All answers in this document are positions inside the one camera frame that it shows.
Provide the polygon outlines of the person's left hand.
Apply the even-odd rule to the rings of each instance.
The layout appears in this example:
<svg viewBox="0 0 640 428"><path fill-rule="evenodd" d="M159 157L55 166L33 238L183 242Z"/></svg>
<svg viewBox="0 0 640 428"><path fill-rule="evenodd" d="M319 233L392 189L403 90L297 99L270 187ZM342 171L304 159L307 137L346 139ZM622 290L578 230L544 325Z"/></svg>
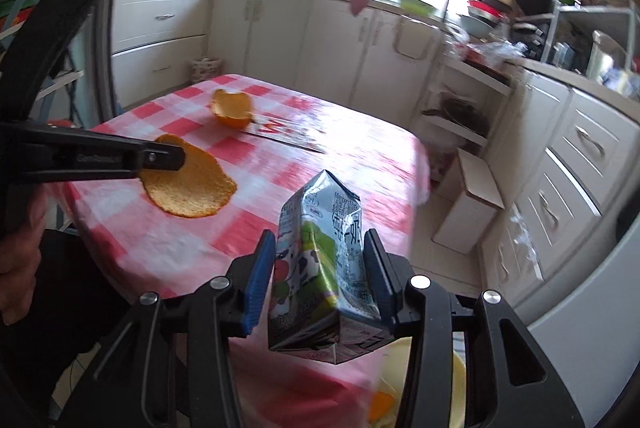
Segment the person's left hand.
<svg viewBox="0 0 640 428"><path fill-rule="evenodd" d="M27 206L26 221L1 242L0 306L4 325L24 318L32 304L47 209L47 192L38 186Z"/></svg>

